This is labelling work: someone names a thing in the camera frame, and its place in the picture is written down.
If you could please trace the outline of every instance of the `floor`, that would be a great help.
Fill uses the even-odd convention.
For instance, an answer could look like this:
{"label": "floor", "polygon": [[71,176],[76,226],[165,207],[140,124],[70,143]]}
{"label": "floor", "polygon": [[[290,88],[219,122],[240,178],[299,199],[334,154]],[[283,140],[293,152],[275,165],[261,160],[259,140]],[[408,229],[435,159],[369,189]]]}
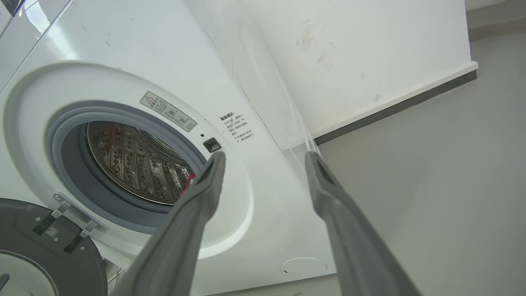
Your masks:
{"label": "floor", "polygon": [[506,23],[524,17],[526,17],[526,2],[524,0],[505,0],[499,4],[466,13],[469,29]]}
{"label": "floor", "polygon": [[[425,296],[519,295],[526,274],[526,35],[471,44],[479,78],[323,144]],[[223,295],[338,295],[328,276]]]}

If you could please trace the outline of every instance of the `washing machine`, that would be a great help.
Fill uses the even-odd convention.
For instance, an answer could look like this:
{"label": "washing machine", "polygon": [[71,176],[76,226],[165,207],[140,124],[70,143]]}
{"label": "washing machine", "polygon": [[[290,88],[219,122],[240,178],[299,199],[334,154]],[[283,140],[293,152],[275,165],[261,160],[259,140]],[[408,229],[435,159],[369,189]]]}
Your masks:
{"label": "washing machine", "polygon": [[3,262],[50,294],[73,278],[104,289],[102,258],[128,268],[221,150],[192,293],[336,271],[305,185],[316,147],[239,2],[26,0],[12,15],[0,37]]}

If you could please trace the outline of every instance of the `metal hinge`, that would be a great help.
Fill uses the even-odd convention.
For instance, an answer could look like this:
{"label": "metal hinge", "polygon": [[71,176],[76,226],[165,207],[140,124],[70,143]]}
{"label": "metal hinge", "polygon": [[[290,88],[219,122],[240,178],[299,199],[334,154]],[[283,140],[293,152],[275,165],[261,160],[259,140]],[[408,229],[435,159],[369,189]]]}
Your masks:
{"label": "metal hinge", "polygon": [[86,223],[86,226],[77,234],[76,237],[64,248],[64,251],[71,254],[77,249],[77,247],[82,243],[82,241],[90,235],[93,229],[100,231],[106,231],[108,227],[104,225],[101,221],[91,216],[88,212],[83,210],[81,207],[77,206],[74,202],[68,199],[63,194],[56,192],[53,194],[53,198],[60,203],[60,206],[46,218],[42,220],[34,229],[38,235],[44,234],[48,231],[53,224],[64,214],[66,211],[73,212],[77,218]]}

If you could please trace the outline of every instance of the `white washing machine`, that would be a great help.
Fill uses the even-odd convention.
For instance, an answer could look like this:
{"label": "white washing machine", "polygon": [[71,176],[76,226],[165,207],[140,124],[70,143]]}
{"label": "white washing machine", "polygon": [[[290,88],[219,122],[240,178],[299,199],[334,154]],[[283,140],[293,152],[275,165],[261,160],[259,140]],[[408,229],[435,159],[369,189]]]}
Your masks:
{"label": "white washing machine", "polygon": [[[125,269],[222,150],[193,294],[336,271],[302,179],[316,147],[237,2],[26,0],[0,38],[0,69],[4,208],[66,202],[63,216]],[[41,236],[81,253],[60,231]]]}

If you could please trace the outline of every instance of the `warning label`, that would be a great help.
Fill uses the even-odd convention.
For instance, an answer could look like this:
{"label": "warning label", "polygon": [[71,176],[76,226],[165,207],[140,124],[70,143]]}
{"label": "warning label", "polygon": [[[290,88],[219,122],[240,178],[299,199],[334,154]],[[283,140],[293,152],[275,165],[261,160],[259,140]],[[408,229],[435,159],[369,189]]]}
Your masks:
{"label": "warning label", "polygon": [[197,125],[197,122],[191,119],[188,115],[151,92],[147,92],[140,100],[140,103],[155,110],[157,113],[162,114],[187,132]]}
{"label": "warning label", "polygon": [[219,117],[230,135],[238,142],[243,142],[255,136],[248,122],[242,114],[234,112],[227,113]]}

